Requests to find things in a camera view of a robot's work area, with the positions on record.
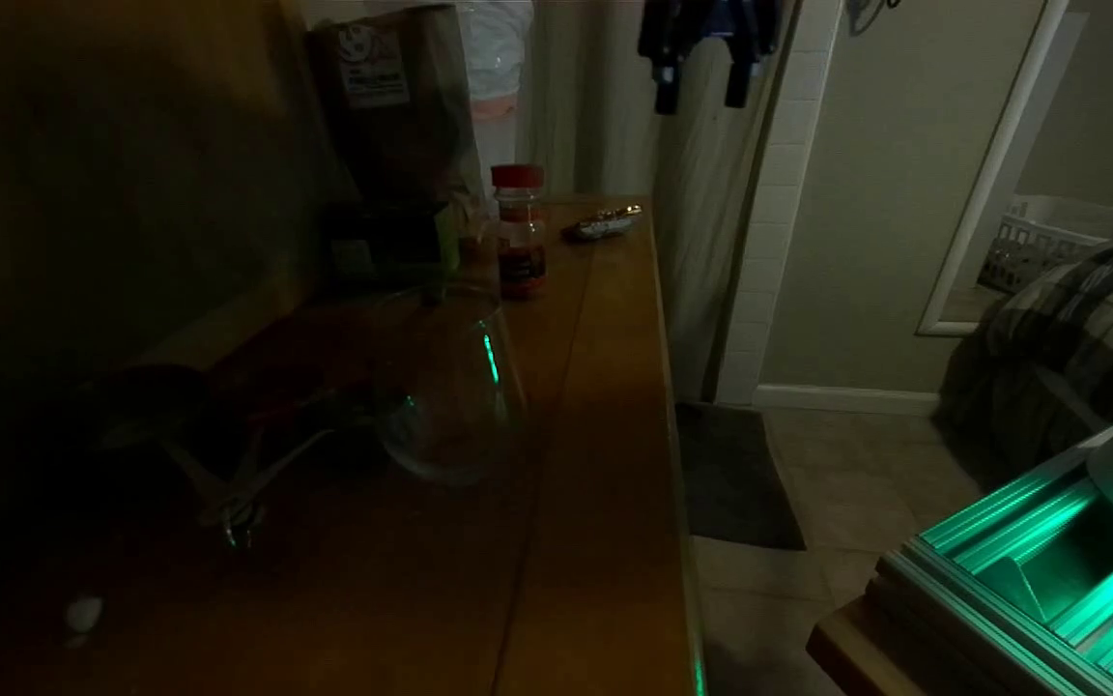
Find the wooden desk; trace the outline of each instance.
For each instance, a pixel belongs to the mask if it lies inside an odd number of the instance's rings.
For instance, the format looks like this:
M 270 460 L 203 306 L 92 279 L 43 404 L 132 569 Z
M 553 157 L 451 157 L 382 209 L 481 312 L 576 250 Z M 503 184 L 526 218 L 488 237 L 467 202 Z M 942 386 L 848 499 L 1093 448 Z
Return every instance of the wooden desk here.
M 218 557 L 195 510 L 101 532 L 0 591 L 0 692 L 698 692 L 649 220 L 601 246 L 553 245 L 546 292 L 508 319 L 526 456 L 471 489 L 296 468 L 239 560 Z M 339 310 L 314 310 L 253 353 L 355 380 L 363 344 Z M 105 594 L 105 620 L 69 648 L 79 591 Z

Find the bottle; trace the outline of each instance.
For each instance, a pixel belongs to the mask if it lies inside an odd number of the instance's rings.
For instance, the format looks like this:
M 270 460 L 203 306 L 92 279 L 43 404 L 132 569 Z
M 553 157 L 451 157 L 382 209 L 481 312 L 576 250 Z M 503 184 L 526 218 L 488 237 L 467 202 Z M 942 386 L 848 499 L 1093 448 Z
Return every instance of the bottle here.
M 546 279 L 546 169 L 526 162 L 491 167 L 491 184 L 503 299 L 538 299 Z

